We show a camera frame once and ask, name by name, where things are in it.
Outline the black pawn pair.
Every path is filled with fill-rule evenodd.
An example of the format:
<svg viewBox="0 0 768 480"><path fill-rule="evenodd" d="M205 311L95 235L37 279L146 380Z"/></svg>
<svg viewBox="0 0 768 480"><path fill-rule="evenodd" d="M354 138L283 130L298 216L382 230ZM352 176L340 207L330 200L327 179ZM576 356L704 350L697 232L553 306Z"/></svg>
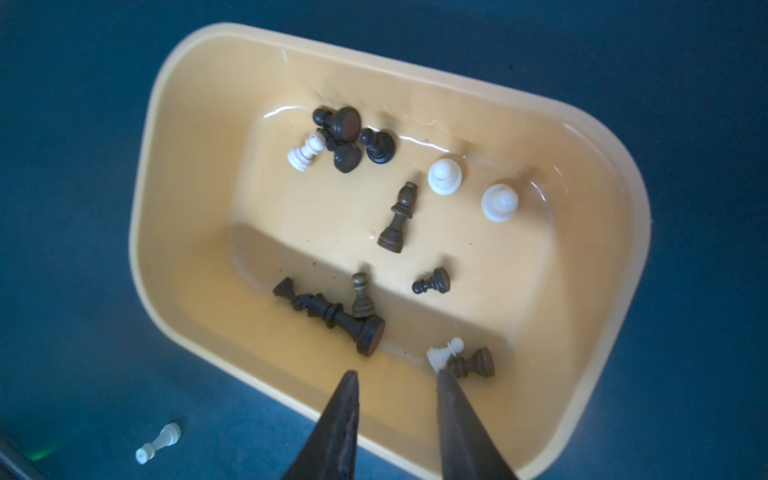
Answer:
<svg viewBox="0 0 768 480"><path fill-rule="evenodd" d="M354 142L339 140L326 128L318 127L316 132L324 138L326 149L333 154L334 166L339 172L347 174L358 167L362 152Z"/></svg>

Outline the black bishop chess piece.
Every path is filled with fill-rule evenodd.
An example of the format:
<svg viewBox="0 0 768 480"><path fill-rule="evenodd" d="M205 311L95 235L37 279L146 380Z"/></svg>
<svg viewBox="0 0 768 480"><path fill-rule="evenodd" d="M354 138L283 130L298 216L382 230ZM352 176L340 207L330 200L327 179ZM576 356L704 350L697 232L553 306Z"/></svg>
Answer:
<svg viewBox="0 0 768 480"><path fill-rule="evenodd" d="M347 143L357 140L362 126L359 112L351 106L345 106L338 110L316 108L312 112L312 120L320 129L327 131L335 139Z"/></svg>

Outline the brown bishop chess piece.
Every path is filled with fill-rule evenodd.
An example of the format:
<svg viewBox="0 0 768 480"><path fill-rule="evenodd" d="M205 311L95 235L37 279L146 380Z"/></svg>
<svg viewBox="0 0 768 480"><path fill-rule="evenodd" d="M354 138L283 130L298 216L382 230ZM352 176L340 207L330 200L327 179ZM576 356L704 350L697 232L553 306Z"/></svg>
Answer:
<svg viewBox="0 0 768 480"><path fill-rule="evenodd" d="M394 253L401 253L404 246L404 225L413 217L418 196L418 186L406 182L399 190L396 203L391 207L394 216L390 224L379 234L377 244Z"/></svg>

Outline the white pawn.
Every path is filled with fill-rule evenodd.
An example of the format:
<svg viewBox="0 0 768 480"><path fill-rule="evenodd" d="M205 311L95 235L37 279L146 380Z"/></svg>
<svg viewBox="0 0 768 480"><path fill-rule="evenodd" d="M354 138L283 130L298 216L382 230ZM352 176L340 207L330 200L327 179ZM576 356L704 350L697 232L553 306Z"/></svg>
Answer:
<svg viewBox="0 0 768 480"><path fill-rule="evenodd" d="M489 187L482 196L481 209L487 219L502 223L510 220L518 211L517 192L505 184Z"/></svg>
<svg viewBox="0 0 768 480"><path fill-rule="evenodd" d="M447 196L456 192L461 186L463 171L453 159L441 158L430 167L427 179L433 192Z"/></svg>
<svg viewBox="0 0 768 480"><path fill-rule="evenodd" d="M310 134L303 144L287 153L289 164L299 172L305 172L314 158L326 148L326 138L319 132Z"/></svg>

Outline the black pawn chess piece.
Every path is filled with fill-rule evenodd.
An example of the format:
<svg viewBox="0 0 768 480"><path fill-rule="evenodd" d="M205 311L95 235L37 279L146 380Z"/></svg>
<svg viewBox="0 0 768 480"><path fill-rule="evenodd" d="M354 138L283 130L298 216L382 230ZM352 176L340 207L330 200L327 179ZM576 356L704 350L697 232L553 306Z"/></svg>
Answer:
<svg viewBox="0 0 768 480"><path fill-rule="evenodd" d="M359 140L368 158L376 164L386 164L394 157L396 144L387 132L363 128L359 132Z"/></svg>

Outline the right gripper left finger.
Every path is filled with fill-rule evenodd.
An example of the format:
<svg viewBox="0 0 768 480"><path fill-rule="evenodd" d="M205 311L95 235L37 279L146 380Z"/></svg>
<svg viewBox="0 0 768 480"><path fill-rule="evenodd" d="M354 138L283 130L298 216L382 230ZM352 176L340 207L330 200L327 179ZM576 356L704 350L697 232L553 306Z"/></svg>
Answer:
<svg viewBox="0 0 768 480"><path fill-rule="evenodd" d="M360 420L358 373L349 370L283 479L353 479Z"/></svg>

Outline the black king chess piece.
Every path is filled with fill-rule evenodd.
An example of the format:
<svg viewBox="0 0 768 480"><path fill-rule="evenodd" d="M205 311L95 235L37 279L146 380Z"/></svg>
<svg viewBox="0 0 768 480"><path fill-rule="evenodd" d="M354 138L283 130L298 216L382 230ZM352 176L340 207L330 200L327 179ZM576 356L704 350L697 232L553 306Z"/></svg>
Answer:
<svg viewBox="0 0 768 480"><path fill-rule="evenodd" d="M305 310L309 318L323 321L328 329L345 331L355 342L357 352L370 357L376 351L385 331L385 320L376 314L355 318L341 303L332 303L322 293L296 294L291 277L285 277L272 290L276 297L287 299L296 311Z"/></svg>

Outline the brown pawn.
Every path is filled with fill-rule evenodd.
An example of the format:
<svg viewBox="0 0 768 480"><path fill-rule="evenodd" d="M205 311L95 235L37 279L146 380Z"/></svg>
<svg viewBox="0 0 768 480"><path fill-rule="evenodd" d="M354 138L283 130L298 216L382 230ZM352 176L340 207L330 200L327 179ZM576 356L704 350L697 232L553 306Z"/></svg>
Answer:
<svg viewBox="0 0 768 480"><path fill-rule="evenodd" d="M469 358L461 355L453 357L447 367L457 378L466 378L470 375L490 378L495 375L493 356L487 347L475 350Z"/></svg>
<svg viewBox="0 0 768 480"><path fill-rule="evenodd" d="M375 313L375 305L368 293L368 276L365 272L356 272L352 275L355 300L352 304L352 315L356 319L363 319Z"/></svg>

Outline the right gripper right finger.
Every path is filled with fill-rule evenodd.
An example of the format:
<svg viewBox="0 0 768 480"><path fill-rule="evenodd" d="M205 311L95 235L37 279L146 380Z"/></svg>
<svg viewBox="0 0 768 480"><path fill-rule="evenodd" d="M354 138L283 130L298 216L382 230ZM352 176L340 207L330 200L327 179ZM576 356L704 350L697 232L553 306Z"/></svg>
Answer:
<svg viewBox="0 0 768 480"><path fill-rule="evenodd" d="M517 479L447 369L437 376L437 424L444 479Z"/></svg>

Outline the white rook chess piece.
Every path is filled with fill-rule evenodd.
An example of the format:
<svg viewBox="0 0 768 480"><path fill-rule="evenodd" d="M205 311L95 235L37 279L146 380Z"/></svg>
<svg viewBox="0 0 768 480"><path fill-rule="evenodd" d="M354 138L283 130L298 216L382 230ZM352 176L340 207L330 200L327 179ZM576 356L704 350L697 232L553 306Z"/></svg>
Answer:
<svg viewBox="0 0 768 480"><path fill-rule="evenodd" d="M152 460L161 449L175 445L181 438L181 428L176 422L166 424L151 442L145 443L135 452L135 460L144 465Z"/></svg>

